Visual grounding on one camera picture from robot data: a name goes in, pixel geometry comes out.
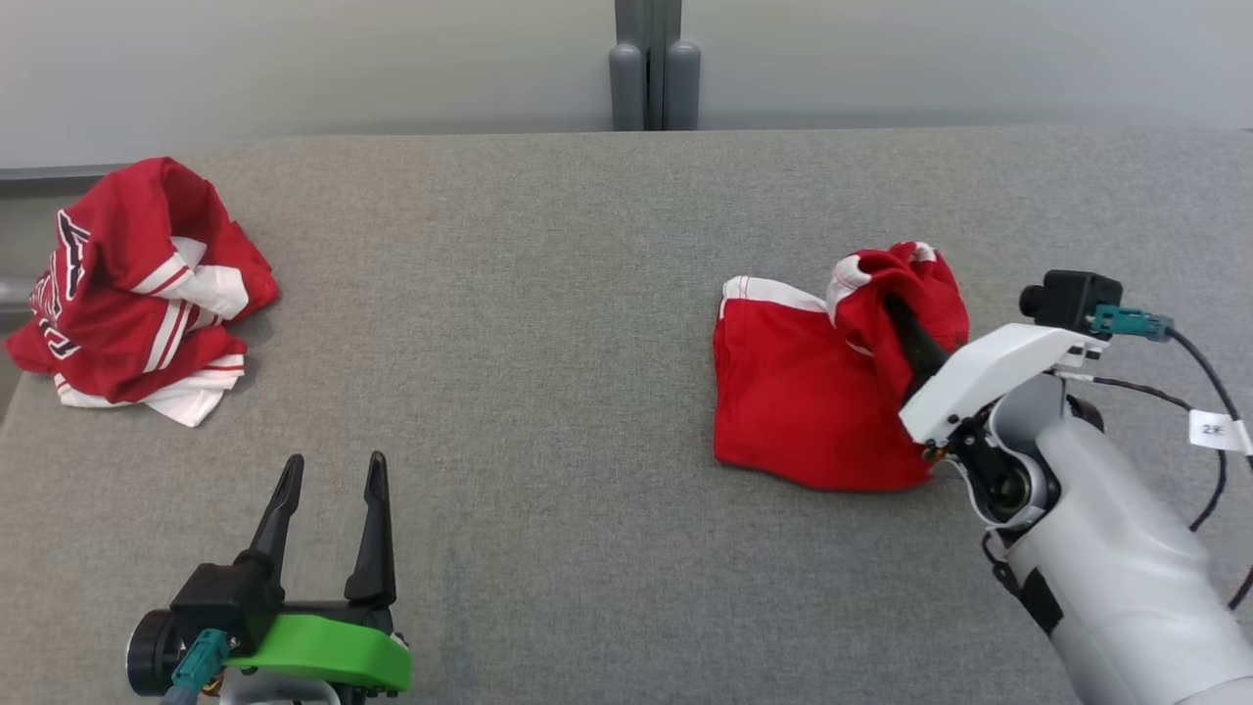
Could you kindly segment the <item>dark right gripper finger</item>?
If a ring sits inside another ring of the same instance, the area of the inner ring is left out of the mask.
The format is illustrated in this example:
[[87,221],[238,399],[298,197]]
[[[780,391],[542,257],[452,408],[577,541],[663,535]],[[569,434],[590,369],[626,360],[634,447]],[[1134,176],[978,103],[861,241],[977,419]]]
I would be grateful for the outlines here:
[[908,303],[900,296],[888,294],[883,299],[883,307],[903,349],[905,364],[911,369],[912,381],[927,381],[944,369],[950,357],[949,352],[930,336]]

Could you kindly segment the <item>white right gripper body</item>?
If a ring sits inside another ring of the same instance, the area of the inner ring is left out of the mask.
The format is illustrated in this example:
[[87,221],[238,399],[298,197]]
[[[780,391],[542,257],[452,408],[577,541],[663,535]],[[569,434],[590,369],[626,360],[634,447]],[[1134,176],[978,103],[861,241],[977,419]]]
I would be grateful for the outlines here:
[[935,461],[938,451],[959,447],[959,427],[971,421],[990,447],[1019,458],[1037,452],[1037,435],[1059,418],[1088,421],[1104,430],[1099,409],[1071,398],[1058,364],[1078,367],[1088,353],[1101,354],[1104,341],[1060,327],[1006,324],[959,348],[921,381],[900,411],[905,433],[918,455]]

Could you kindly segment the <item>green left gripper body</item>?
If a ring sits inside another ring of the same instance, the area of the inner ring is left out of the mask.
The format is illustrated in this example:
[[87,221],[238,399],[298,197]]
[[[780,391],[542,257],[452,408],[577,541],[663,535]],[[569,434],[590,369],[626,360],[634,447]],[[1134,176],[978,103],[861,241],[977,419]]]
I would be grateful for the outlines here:
[[226,661],[226,697],[396,697],[413,656],[390,605],[301,602],[281,614],[256,652]]

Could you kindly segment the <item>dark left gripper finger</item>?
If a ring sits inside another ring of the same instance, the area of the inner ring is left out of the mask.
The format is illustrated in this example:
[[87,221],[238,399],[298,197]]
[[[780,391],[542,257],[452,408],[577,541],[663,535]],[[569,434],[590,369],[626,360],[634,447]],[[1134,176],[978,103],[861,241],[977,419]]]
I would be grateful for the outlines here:
[[303,470],[303,455],[294,452],[286,461],[268,503],[264,503],[251,547],[239,553],[239,565],[256,580],[281,580],[289,522],[299,508]]
[[390,496],[388,460],[375,450],[363,492],[367,512],[356,563],[345,584],[352,605],[390,607],[395,602],[393,505]]

